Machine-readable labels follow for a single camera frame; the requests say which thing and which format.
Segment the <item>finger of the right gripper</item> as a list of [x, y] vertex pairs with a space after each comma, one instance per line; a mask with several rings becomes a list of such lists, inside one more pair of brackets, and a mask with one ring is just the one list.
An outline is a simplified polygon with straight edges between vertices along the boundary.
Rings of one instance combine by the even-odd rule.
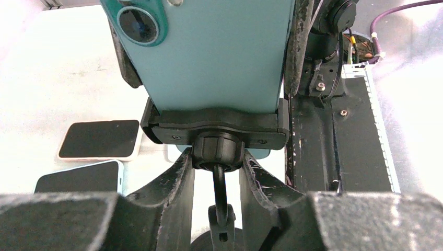
[[313, 7], [314, 1], [294, 1], [284, 64], [284, 94], [287, 97], [294, 96], [298, 92]]
[[122, 78], [132, 88], [138, 88], [142, 86], [143, 83], [127, 52], [125, 51], [111, 21], [108, 20], [108, 24]]

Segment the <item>light blue phone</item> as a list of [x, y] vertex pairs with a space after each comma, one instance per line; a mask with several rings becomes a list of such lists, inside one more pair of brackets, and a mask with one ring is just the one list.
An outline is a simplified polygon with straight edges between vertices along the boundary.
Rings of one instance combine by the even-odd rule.
[[123, 176], [122, 162], [103, 161], [45, 174], [37, 180], [34, 192], [122, 193]]

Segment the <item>pink phone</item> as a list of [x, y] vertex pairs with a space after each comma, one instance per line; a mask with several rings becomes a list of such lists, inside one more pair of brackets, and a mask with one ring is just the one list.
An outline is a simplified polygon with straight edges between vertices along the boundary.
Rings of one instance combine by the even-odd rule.
[[141, 145], [138, 120], [73, 123], [66, 131], [57, 157], [69, 161], [134, 159]]

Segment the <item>teal phone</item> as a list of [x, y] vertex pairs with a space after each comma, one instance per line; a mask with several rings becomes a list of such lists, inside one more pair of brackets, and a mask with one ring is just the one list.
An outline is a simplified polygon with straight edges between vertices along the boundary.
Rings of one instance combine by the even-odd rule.
[[101, 1], [124, 79], [156, 108], [157, 144], [229, 131], [266, 157], [289, 138], [279, 99], [294, 1]]

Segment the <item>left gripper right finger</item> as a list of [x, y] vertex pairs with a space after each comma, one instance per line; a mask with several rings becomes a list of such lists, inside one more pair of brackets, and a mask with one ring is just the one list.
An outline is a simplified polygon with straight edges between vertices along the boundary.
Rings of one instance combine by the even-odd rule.
[[442, 203], [423, 194], [301, 194], [245, 152], [239, 171], [246, 250], [442, 250]]

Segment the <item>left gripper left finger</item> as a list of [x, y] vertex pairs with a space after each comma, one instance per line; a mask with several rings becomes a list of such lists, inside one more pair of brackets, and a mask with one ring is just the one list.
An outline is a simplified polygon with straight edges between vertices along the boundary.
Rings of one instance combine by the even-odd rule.
[[124, 197], [115, 192], [1, 196], [1, 250], [189, 250], [190, 150]]

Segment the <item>black gooseneck phone stand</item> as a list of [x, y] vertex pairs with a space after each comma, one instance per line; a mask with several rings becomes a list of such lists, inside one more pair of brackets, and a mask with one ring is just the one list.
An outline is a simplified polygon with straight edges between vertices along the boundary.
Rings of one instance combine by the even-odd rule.
[[215, 204], [208, 209], [209, 246], [236, 250], [235, 213], [227, 202], [225, 174], [244, 170], [249, 149], [280, 150], [289, 138], [289, 105], [280, 99], [274, 113], [250, 114], [232, 109], [159, 112], [149, 99], [141, 121], [157, 144], [185, 145], [178, 160], [140, 189], [137, 201], [154, 208], [155, 249], [172, 244], [190, 248], [195, 171], [212, 174]]

